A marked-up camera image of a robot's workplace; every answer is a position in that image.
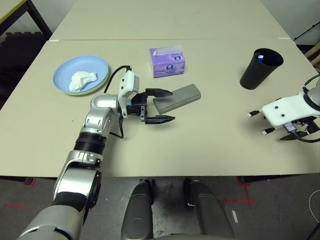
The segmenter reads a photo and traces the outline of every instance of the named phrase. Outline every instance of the gray eraser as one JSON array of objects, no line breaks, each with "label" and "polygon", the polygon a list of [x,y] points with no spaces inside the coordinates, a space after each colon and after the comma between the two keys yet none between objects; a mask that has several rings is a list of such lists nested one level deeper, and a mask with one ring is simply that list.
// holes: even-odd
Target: gray eraser
[{"label": "gray eraser", "polygon": [[194,84],[179,88],[172,93],[172,96],[155,97],[153,99],[159,114],[165,114],[201,98],[201,93]]}]

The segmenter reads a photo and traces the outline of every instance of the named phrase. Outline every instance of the blue plate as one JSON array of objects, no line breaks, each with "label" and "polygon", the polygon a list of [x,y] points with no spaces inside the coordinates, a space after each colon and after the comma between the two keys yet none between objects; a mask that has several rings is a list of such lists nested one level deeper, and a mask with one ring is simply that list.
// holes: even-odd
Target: blue plate
[{"label": "blue plate", "polygon": [[[88,82],[80,91],[70,91],[69,84],[75,72],[96,72],[97,80]],[[70,95],[84,95],[100,88],[107,80],[109,67],[101,57],[83,55],[69,59],[61,64],[53,74],[53,84],[60,91]]]}]

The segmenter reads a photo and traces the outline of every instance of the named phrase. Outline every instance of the black paper cup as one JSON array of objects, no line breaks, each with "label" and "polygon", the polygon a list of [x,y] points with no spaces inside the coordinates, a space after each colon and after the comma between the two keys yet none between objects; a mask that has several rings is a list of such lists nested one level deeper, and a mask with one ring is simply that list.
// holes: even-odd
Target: black paper cup
[{"label": "black paper cup", "polygon": [[249,66],[246,68],[240,79],[241,86],[250,90],[257,88],[283,63],[284,59],[276,51],[268,48],[259,48],[255,50]]}]

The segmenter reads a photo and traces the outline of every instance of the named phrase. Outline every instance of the black cable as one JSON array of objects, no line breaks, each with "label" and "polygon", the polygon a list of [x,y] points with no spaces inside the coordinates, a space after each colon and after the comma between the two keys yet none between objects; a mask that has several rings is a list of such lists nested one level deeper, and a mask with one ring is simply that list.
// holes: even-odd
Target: black cable
[{"label": "black cable", "polygon": [[129,71],[129,70],[131,70],[131,67],[128,66],[128,65],[123,65],[123,66],[118,67],[118,68],[112,73],[111,77],[109,78],[109,81],[108,81],[108,83],[107,83],[107,85],[106,85],[106,87],[105,87],[105,89],[104,89],[104,91],[103,91],[104,93],[107,92],[107,90],[108,90],[108,88],[109,88],[109,86],[110,86],[110,84],[111,84],[112,79],[114,78],[114,76],[116,75],[116,73],[119,72],[121,69],[126,69],[127,71]]},{"label": "black cable", "polygon": [[298,135],[297,130],[290,131],[290,133],[293,134],[296,139],[298,139],[299,141],[305,142],[305,143],[311,143],[312,144],[312,143],[320,142],[320,138],[313,139],[313,140],[308,140],[308,139],[301,138]]},{"label": "black cable", "polygon": [[317,233],[317,231],[320,229],[320,223],[318,223],[315,228],[312,230],[312,232],[310,233],[310,235],[308,236],[308,238],[306,240],[311,240]]},{"label": "black cable", "polygon": [[118,135],[114,132],[110,132],[111,135],[116,136],[117,138],[123,139],[124,138],[124,129],[122,128],[122,122],[124,121],[124,117],[121,115],[119,117],[119,128],[121,135]]},{"label": "black cable", "polygon": [[304,33],[301,33],[299,36],[295,37],[293,39],[293,41],[297,40],[298,38],[300,38],[303,34],[305,34],[306,32],[310,31],[311,29],[313,29],[315,26],[317,26],[318,24],[320,24],[320,21],[317,22],[315,25],[312,25],[312,27],[310,27],[308,30],[306,30]]},{"label": "black cable", "polygon": [[304,86],[308,85],[313,79],[316,79],[317,77],[320,77],[320,73],[310,78],[308,81],[305,82]]}]

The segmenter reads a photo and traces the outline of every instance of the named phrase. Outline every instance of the beige tabletop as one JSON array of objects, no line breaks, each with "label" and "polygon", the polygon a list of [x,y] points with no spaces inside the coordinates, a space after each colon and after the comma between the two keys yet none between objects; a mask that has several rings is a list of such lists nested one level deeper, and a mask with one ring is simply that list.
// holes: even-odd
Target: beige tabletop
[{"label": "beige tabletop", "polygon": [[288,38],[259,0],[78,0],[52,40]]},{"label": "beige tabletop", "polygon": [[[183,45],[185,73],[153,78],[149,48]],[[253,51],[271,48],[284,58],[257,89],[239,79]],[[98,40],[47,42],[0,111],[0,175],[57,177],[90,109],[91,98],[57,90],[52,77],[64,61],[79,55],[105,59],[111,71],[131,65],[140,91],[173,91],[195,84],[201,99],[168,112],[176,119],[145,125],[131,116],[123,122],[124,139],[109,136],[101,171],[105,176],[231,176],[316,173],[320,146],[279,141],[279,129],[262,136],[269,124],[252,110],[279,97],[297,94],[316,74],[294,42],[286,39]],[[123,72],[113,79],[116,94]],[[148,101],[149,115],[157,114]]]},{"label": "beige tabletop", "polygon": [[0,0],[0,24],[27,0]]}]

